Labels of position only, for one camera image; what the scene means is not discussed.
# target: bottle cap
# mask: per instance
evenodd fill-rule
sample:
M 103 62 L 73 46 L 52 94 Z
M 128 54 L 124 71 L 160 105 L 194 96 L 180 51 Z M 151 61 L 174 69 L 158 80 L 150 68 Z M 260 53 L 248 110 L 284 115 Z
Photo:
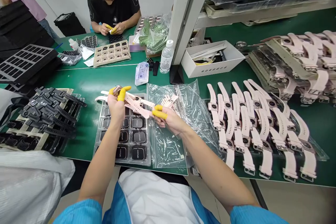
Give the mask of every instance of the bottle cap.
M 167 40 L 166 47 L 172 47 L 174 41 L 173 40 Z

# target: shelf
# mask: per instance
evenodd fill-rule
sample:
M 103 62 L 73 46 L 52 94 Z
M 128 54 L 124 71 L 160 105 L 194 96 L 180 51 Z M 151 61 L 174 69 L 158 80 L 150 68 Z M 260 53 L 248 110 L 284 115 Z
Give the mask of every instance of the shelf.
M 334 7 L 336 7 L 336 0 L 326 0 L 241 13 L 230 13 L 229 11 L 224 10 L 221 12 L 223 16 L 217 18 L 210 18 L 206 12 L 201 12 L 197 18 L 195 29 L 230 25 L 233 23 L 263 18 L 275 18 L 280 15 L 283 16 L 288 14 L 298 14 L 302 12 L 317 11 Z

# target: black t-shirt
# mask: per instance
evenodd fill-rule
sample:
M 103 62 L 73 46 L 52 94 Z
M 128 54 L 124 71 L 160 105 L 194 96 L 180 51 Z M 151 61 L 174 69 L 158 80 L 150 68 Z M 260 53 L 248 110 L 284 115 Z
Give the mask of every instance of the black t-shirt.
M 112 27 L 128 20 L 140 9 L 139 0 L 114 0 L 108 5 L 105 0 L 87 0 L 91 21 L 106 23 Z

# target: green workbench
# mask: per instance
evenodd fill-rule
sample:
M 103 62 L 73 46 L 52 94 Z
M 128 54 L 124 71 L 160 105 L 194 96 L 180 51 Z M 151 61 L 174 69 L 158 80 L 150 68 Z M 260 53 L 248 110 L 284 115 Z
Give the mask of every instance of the green workbench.
M 289 32 L 295 34 L 303 34 L 306 31 L 320 33 L 326 29 L 335 31 L 336 23 L 336 8 L 319 10 L 314 12 L 302 13 L 296 17 L 279 20 L 272 23 L 247 27 L 241 23 L 236 23 L 228 26 L 207 28 L 206 37 L 211 37 L 213 42 L 228 40 L 231 44 L 237 41 L 246 41 L 248 45 L 258 43 L 260 40 L 274 35 L 286 35 Z M 125 37 L 133 34 L 134 28 L 124 33 Z M 83 39 L 91 34 L 82 34 L 71 38 Z M 57 43 L 63 45 L 57 49 L 62 52 L 70 50 L 67 38 L 61 38 Z M 108 44 L 107 37 L 98 35 L 98 45 Z M 77 123 L 77 137 L 68 142 L 63 153 L 58 153 L 59 156 L 87 160 L 92 159 L 93 147 L 96 138 L 97 124 L 101 104 L 95 102 L 95 98 L 100 95 L 100 91 L 109 90 L 110 88 L 121 86 L 132 86 L 132 93 L 146 92 L 146 85 L 136 87 L 134 85 L 135 68 L 139 62 L 145 61 L 144 52 L 132 53 L 132 59 L 129 61 L 107 65 L 99 68 L 88 68 L 83 61 L 80 61 L 75 66 L 62 66 L 57 70 L 52 78 L 45 82 L 45 86 L 55 88 L 73 88 L 75 93 L 80 93 L 85 97 L 85 102 L 88 104 L 86 108 L 82 108 Z M 221 81 L 229 94 L 233 92 L 231 82 L 238 83 L 242 90 L 245 90 L 243 81 L 253 79 L 257 82 L 258 79 L 252 69 L 246 62 L 240 63 L 232 71 L 198 78 L 198 85 L 201 98 L 209 98 L 210 94 L 207 89 L 207 84 L 210 83 L 218 93 L 217 82 Z M 185 83 L 191 83 L 196 78 L 189 79 L 184 74 Z M 149 75 L 149 83 L 156 85 L 169 85 L 169 75 L 163 75 L 160 72 L 157 76 Z M 336 108 L 331 104 L 314 103 L 310 107 L 301 107 L 297 101 L 289 102 L 290 108 L 296 110 L 299 115 L 307 123 L 311 136 L 319 144 L 319 146 L 327 153 L 330 160 L 317 163 L 317 179 L 315 185 L 336 187 L 336 175 L 333 174 L 336 167 L 336 141 L 333 139 L 336 136 Z M 262 159 L 254 159 L 256 170 L 258 171 Z M 282 168 L 285 166 L 285 161 L 281 159 L 273 160 L 273 174 L 271 180 L 285 182 L 282 177 Z M 187 169 L 156 169 L 176 174 L 187 175 Z M 262 179 L 256 171 L 256 176 L 250 176 L 244 172 L 243 160 L 241 157 L 236 157 L 235 173 L 239 177 L 249 179 Z M 312 184 L 303 179 L 298 179 L 297 183 Z

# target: plastic bottle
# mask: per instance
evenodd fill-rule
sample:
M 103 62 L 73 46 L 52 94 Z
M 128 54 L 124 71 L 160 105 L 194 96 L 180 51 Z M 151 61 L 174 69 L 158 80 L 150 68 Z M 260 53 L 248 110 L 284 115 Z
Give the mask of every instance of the plastic bottle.
M 172 64 L 173 56 L 174 56 L 174 48 L 173 41 L 168 40 L 166 43 L 166 47 L 162 50 L 161 54 L 161 64 L 160 64 L 160 73 L 168 73 L 170 69 L 170 65 Z
M 72 38 L 69 39 L 69 43 L 70 43 L 70 46 L 71 48 L 75 51 L 78 49 L 78 43 L 76 41 L 74 41 Z

